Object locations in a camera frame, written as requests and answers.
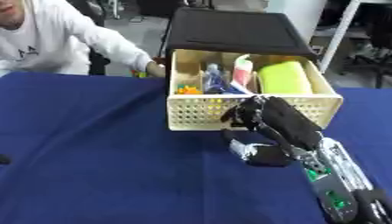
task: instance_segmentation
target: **black lid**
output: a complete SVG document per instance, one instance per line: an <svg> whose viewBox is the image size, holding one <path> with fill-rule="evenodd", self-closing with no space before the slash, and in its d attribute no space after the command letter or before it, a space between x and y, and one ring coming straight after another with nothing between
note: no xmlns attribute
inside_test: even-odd
<svg viewBox="0 0 392 224"><path fill-rule="evenodd" d="M174 49L303 56L316 55L280 13L182 8L172 21L168 53Z"/></svg>

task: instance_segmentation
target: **logo on sweatshirt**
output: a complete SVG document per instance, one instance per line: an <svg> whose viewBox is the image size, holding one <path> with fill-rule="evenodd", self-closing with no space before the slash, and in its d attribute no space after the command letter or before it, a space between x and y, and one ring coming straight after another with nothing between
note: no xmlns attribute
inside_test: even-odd
<svg viewBox="0 0 392 224"><path fill-rule="evenodd" d="M37 49L35 49L34 47L32 47L30 45L27 47L27 51L23 51L20 49L18 51L19 51L19 56L20 56L20 59L18 61L25 60L25 58L28 55L39 55L39 52L37 51Z"/></svg>

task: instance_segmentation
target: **white sweatshirt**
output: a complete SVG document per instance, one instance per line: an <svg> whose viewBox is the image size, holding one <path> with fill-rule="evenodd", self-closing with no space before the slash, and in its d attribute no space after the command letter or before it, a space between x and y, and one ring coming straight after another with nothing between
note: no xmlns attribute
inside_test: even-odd
<svg viewBox="0 0 392 224"><path fill-rule="evenodd" d="M151 61L117 31L96 26L66 0L24 0L24 11L19 29L0 28L0 76L16 70L86 74L87 46L142 72Z"/></svg>

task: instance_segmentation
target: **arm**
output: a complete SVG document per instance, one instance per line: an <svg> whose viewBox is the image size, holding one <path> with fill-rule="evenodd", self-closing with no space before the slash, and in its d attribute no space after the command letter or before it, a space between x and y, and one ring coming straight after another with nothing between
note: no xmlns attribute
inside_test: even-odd
<svg viewBox="0 0 392 224"><path fill-rule="evenodd" d="M59 27L69 35L93 47L111 60L123 63L132 69L158 75L157 65L147 52L136 47L117 31L99 27L89 17L83 16L66 0L48 1L48 15L53 16Z"/></svg>
<svg viewBox="0 0 392 224"><path fill-rule="evenodd" d="M0 77L3 77L10 72L11 70L6 66L6 62L0 60Z"/></svg>

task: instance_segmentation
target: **basket hole pattern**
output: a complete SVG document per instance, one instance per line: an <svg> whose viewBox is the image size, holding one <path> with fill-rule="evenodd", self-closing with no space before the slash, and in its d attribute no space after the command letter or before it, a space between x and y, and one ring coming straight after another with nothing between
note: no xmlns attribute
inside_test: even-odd
<svg viewBox="0 0 392 224"><path fill-rule="evenodd" d="M221 123L221 116L245 99L186 99L173 101L169 108L170 122L194 126Z"/></svg>
<svg viewBox="0 0 392 224"><path fill-rule="evenodd" d="M244 100L245 98L172 100L168 107L170 123L191 129L195 126L220 125L221 116ZM331 107L329 99L289 98L285 100L317 124L320 124L325 112Z"/></svg>

